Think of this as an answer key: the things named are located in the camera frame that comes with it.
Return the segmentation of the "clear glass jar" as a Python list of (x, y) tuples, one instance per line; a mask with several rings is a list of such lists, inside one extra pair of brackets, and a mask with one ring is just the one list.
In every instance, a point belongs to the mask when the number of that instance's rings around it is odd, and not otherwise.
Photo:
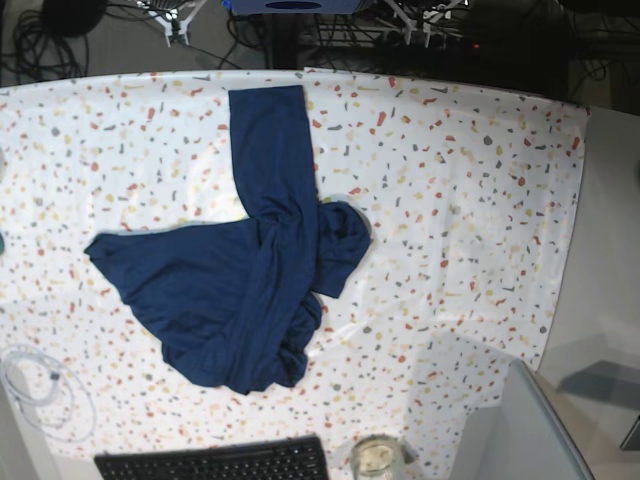
[(373, 435), (359, 441), (351, 450), (350, 465), (355, 480), (406, 478), (400, 444), (386, 435)]

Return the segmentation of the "blue box with oval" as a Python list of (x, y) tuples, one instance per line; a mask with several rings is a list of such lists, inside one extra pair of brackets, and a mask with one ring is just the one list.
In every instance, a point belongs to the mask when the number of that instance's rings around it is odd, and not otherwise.
[(367, 9), (370, 0), (228, 0), (222, 5), (235, 14), (352, 14)]

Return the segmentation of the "navy blue t-shirt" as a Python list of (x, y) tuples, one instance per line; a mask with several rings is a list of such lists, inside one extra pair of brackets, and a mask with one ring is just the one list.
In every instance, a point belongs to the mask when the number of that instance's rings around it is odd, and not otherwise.
[(97, 235), (86, 255), (191, 383), (237, 393), (295, 386), (319, 328), (365, 256), (370, 230), (317, 195), (300, 86), (229, 93), (236, 222)]

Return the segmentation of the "black computer keyboard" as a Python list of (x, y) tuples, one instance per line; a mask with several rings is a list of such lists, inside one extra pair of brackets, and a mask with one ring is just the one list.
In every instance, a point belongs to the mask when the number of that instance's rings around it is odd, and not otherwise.
[(318, 479), (329, 478), (316, 436), (231, 447), (94, 458), (104, 479)]

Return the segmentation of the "terrazzo pattern table cover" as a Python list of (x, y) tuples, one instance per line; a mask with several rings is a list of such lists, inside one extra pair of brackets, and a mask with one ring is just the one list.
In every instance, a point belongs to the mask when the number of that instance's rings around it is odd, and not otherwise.
[[(300, 85), (324, 200), (352, 204), (372, 244), (323, 299), (294, 388), (201, 389), (92, 266), (101, 231), (227, 222), (228, 94)], [(148, 73), (1, 92), (1, 348), (70, 374), (30, 433), (55, 458), (316, 434), (335, 479), (362, 437), (447, 478), (468, 416), (498, 403), (513, 359), (537, 367), (578, 204), (589, 114), (559, 102), (329, 71)]]

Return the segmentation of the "grey laptop computer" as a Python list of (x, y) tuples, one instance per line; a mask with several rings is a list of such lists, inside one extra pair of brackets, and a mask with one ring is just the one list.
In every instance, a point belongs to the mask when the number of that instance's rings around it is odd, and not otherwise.
[(593, 474), (527, 365), (511, 363), (497, 406), (466, 421), (452, 479), (591, 479)]

